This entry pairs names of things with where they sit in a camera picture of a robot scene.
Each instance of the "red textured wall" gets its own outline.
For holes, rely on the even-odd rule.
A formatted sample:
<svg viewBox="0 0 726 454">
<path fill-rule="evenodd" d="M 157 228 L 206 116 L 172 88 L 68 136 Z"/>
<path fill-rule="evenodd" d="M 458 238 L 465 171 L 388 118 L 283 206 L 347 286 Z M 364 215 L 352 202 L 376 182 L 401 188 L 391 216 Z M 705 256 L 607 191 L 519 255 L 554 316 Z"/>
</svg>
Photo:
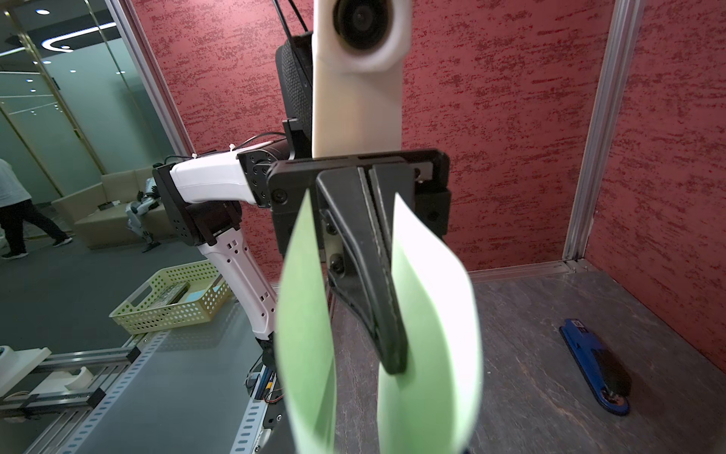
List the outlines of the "red textured wall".
<svg viewBox="0 0 726 454">
<path fill-rule="evenodd" d="M 726 370 L 726 9 L 647 5 L 586 257 Z"/>
<path fill-rule="evenodd" d="M 270 0 L 133 3 L 198 150 L 280 130 Z M 611 0 L 414 1 L 404 147 L 451 157 L 446 241 L 468 269 L 562 256 L 611 14 Z M 269 215 L 245 219 L 277 275 Z"/>
</svg>

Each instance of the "perforated basket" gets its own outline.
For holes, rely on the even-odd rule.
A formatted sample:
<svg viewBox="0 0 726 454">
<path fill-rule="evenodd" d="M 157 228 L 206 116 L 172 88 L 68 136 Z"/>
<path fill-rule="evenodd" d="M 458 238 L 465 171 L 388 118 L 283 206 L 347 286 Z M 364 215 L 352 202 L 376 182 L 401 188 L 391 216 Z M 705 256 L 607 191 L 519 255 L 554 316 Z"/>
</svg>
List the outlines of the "perforated basket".
<svg viewBox="0 0 726 454">
<path fill-rule="evenodd" d="M 184 281 L 189 283 L 189 289 L 178 303 L 152 307 L 170 285 Z M 185 302 L 187 295 L 198 291 L 204 291 L 199 299 Z M 212 320 L 231 294 L 229 285 L 214 265 L 208 260 L 202 260 L 160 269 L 114 309 L 109 317 L 130 334 L 195 325 Z"/>
</svg>

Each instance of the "ceiling light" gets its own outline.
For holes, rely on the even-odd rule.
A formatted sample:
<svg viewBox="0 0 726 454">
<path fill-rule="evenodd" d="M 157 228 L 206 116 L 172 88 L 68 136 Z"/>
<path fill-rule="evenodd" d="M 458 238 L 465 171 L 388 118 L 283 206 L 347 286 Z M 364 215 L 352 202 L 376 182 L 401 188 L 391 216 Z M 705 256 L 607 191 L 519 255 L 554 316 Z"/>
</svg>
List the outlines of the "ceiling light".
<svg viewBox="0 0 726 454">
<path fill-rule="evenodd" d="M 25 50 L 25 49 L 22 47 L 16 47 L 15 49 L 10 49 L 5 52 L 0 52 L 0 57 L 4 57 L 5 55 L 14 54 L 15 52 L 20 52 L 22 50 Z"/>
<path fill-rule="evenodd" d="M 106 28 L 115 27 L 115 22 L 109 22 L 108 24 L 101 24 L 100 27 L 90 27 L 86 28 L 84 30 L 74 31 L 73 33 L 67 33 L 65 35 L 56 36 L 55 38 L 49 38 L 41 43 L 41 46 L 45 49 L 52 50 L 54 52 L 73 52 L 73 49 L 63 49 L 62 47 L 54 47 L 53 44 L 55 44 L 58 41 L 62 41 L 64 39 L 69 38 L 75 38 L 76 36 L 85 35 L 87 33 L 93 33 L 95 31 L 104 30 Z"/>
</svg>

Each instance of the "person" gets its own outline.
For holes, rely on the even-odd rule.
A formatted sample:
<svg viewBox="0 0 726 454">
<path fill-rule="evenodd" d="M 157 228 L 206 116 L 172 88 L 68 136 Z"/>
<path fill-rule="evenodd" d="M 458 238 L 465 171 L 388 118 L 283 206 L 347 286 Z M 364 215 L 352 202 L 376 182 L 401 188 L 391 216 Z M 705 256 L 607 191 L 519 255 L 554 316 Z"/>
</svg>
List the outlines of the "person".
<svg viewBox="0 0 726 454">
<path fill-rule="evenodd" d="M 146 247 L 142 252 L 148 252 L 157 246 L 161 246 L 161 243 L 154 241 L 154 235 L 144 228 L 141 221 L 141 217 L 148 213 L 149 210 L 159 206 L 160 197 L 156 181 L 149 178 L 146 180 L 145 191 L 139 191 L 136 200 L 126 205 L 126 217 L 129 218 L 126 227 L 146 241 Z"/>
<path fill-rule="evenodd" d="M 0 227 L 5 230 L 5 238 L 10 246 L 10 252 L 1 256 L 3 259 L 15 260 L 28 255 L 23 240 L 23 221 L 40 227 L 53 238 L 54 248 L 73 241 L 55 222 L 38 211 L 30 199 L 30 193 L 20 184 L 10 164 L 0 159 Z"/>
</svg>

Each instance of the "camera lens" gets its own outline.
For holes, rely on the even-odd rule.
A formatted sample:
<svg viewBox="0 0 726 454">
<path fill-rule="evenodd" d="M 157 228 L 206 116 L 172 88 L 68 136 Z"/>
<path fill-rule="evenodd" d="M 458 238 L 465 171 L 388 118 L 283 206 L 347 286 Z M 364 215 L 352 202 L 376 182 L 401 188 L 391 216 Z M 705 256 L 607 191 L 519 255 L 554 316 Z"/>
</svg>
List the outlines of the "camera lens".
<svg viewBox="0 0 726 454">
<path fill-rule="evenodd" d="M 335 31 L 354 49 L 375 47 L 388 30 L 386 0 L 338 0 L 333 10 Z"/>
</svg>

